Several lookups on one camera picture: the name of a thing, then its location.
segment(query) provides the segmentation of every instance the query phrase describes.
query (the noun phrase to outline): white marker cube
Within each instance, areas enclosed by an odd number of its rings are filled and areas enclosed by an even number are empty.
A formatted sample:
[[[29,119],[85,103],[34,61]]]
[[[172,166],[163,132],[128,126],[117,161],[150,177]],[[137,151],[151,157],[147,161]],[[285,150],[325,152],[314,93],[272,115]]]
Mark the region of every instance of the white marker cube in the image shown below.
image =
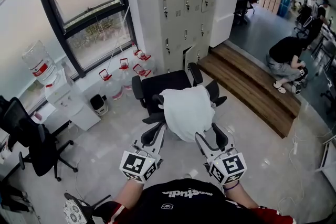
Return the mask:
[[[239,180],[246,170],[242,153],[216,159],[210,166],[210,173],[221,185]]]
[[[119,169],[128,178],[145,183],[158,168],[155,159],[124,151]]]

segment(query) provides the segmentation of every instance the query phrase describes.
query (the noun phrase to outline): gray shorts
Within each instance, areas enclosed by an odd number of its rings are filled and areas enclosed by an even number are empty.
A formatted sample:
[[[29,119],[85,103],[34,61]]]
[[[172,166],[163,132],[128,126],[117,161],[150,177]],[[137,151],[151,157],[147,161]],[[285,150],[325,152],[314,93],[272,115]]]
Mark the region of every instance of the gray shorts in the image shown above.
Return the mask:
[[[290,81],[301,77],[301,72],[297,68],[291,68],[290,64],[284,62],[276,62],[269,54],[267,54],[267,65],[274,75],[284,77]]]

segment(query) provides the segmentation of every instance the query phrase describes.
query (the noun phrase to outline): slipper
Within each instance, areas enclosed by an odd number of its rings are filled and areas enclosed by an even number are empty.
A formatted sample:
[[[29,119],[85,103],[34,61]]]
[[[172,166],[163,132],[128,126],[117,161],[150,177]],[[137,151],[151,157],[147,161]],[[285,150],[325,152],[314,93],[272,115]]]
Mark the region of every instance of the slipper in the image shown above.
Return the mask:
[[[278,84],[277,81],[273,83],[273,87],[276,88],[280,93],[286,93],[286,89]]]

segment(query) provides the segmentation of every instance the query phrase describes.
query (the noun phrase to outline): wooden step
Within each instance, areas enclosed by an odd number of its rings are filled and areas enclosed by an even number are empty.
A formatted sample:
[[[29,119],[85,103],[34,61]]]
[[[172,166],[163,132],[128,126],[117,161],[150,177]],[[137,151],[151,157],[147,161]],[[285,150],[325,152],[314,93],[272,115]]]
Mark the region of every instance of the wooden step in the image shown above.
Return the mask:
[[[273,98],[264,94],[238,70],[213,55],[206,56],[198,65],[264,120],[281,138],[288,136],[293,119]]]
[[[273,98],[279,106],[287,111],[292,119],[295,119],[299,115],[300,101],[289,91],[282,94],[275,89],[273,87],[274,78],[255,63],[224,44],[220,44],[214,48],[211,54],[216,56],[220,61],[225,61],[238,69],[247,79],[260,87],[265,94]]]

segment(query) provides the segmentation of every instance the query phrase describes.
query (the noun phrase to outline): gray tile floor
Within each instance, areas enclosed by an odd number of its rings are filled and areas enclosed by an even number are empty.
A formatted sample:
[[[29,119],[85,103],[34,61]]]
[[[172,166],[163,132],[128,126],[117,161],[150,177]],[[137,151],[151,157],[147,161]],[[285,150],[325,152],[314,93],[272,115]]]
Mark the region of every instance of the gray tile floor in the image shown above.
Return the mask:
[[[204,80],[210,82],[206,75]],[[222,87],[220,90],[228,99],[216,110],[213,120],[234,131],[236,147],[243,153],[248,167],[241,182],[253,199],[260,205],[278,209],[282,198],[292,197],[295,206],[286,198],[280,208],[284,214],[295,217],[298,223],[327,216],[336,204],[336,194],[321,173],[314,173],[323,153],[321,141],[314,136],[328,130],[316,111],[308,104],[302,104],[298,123],[292,127],[288,138],[281,139],[232,94]],[[145,126],[141,120],[147,117],[147,112],[132,98],[123,96],[121,102],[116,111],[110,111],[88,132],[77,132],[73,127],[60,134],[61,143],[68,139],[75,141],[63,157],[74,165],[78,163],[77,174],[60,164],[62,181],[57,182],[53,170],[37,177],[28,164],[25,170],[18,170],[10,178],[13,186],[28,192],[41,223],[66,223],[62,211],[64,193],[79,197],[75,186],[85,201],[93,204],[107,194],[115,196],[126,182],[119,171],[121,156],[128,149],[132,136]],[[294,133],[304,140],[299,142],[297,155],[291,154],[298,172],[288,157],[293,148]],[[212,141],[211,134],[207,139]],[[192,169],[198,171],[196,179],[215,183],[208,176],[203,166],[205,159],[195,143],[177,141],[167,133],[161,156],[164,162],[147,186],[181,178]],[[25,218],[28,223],[38,223],[33,215],[25,214]]]
[[[266,65],[266,54],[269,49],[284,37],[295,36],[296,33],[293,31],[295,24],[292,18],[281,18],[258,5],[255,5],[255,10],[255,14],[251,10],[248,12],[247,25],[232,28],[229,41]],[[329,115],[325,113],[330,107],[330,102],[325,97],[320,97],[321,92],[328,90],[328,81],[320,68],[327,59],[320,53],[314,60],[308,50],[302,53],[300,59],[305,61],[309,72],[307,87],[302,89],[301,96],[332,128],[335,124],[335,113]]]

